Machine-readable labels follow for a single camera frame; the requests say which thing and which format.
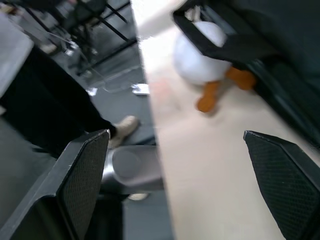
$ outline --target black fabric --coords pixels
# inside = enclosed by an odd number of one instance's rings
[[[56,62],[34,47],[0,105],[3,117],[28,141],[58,157],[85,134],[116,128],[104,120],[87,92]]]
[[[318,239],[320,168],[296,144],[246,131],[261,194],[286,240]]]
[[[223,1],[280,51],[320,94],[320,1]]]
[[[189,0],[185,2],[173,13],[173,19],[185,36],[204,56],[229,61],[233,63],[234,67],[245,69],[246,64],[250,61],[279,54],[269,43],[254,32],[228,35],[223,47],[217,47],[185,17],[185,11],[197,4],[201,4],[201,1]]]

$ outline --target chair seat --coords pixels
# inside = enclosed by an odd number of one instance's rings
[[[95,14],[101,15],[106,9],[106,0],[90,0],[85,3]],[[69,31],[79,24],[85,24],[89,20],[94,18],[91,11],[87,10],[79,3],[74,7],[74,10],[69,12],[67,18],[63,22],[62,26],[66,31]]]

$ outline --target gray floor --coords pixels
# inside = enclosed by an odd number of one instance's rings
[[[125,0],[111,0],[109,4],[114,8],[121,6]],[[135,26],[131,8],[120,12],[128,21],[125,24],[117,16],[108,19],[116,29],[127,38],[135,36]],[[94,46],[98,51],[96,59],[108,54],[110,50],[124,43],[114,32],[101,24],[94,29]],[[73,61],[63,53],[54,59],[64,68]],[[93,76],[76,77],[74,69],[67,69],[69,74],[86,89],[97,88],[92,101],[101,115],[116,123],[126,115],[135,115],[141,120],[139,129],[130,136],[125,145],[134,145],[149,140],[154,136],[153,120],[150,112],[149,97],[136,96],[127,89],[133,83],[144,83],[144,73],[141,67],[138,46],[128,48],[95,68]],[[124,236],[126,240],[172,240],[173,233],[164,191],[152,193],[147,199],[139,202],[126,200],[124,203]]]
[[[166,194],[158,191],[143,201],[124,202],[125,240],[173,240]]]

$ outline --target black bag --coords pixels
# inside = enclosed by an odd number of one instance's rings
[[[200,6],[201,19],[228,35],[213,45],[187,20]],[[175,23],[210,58],[227,60],[258,79],[256,92],[317,148],[320,146],[320,2],[316,0],[188,0]]]

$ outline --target person's leg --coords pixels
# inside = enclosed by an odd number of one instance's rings
[[[32,144],[57,158],[85,130],[48,92],[40,78],[27,59],[0,105],[6,109],[3,117],[7,122]]]
[[[118,124],[111,124],[103,119],[88,93],[45,53],[35,48],[30,58],[40,62],[43,67],[42,83],[60,104],[76,119],[87,132],[109,129],[111,141],[109,146],[118,147],[125,137],[130,135],[139,125],[134,116],[127,116]]]

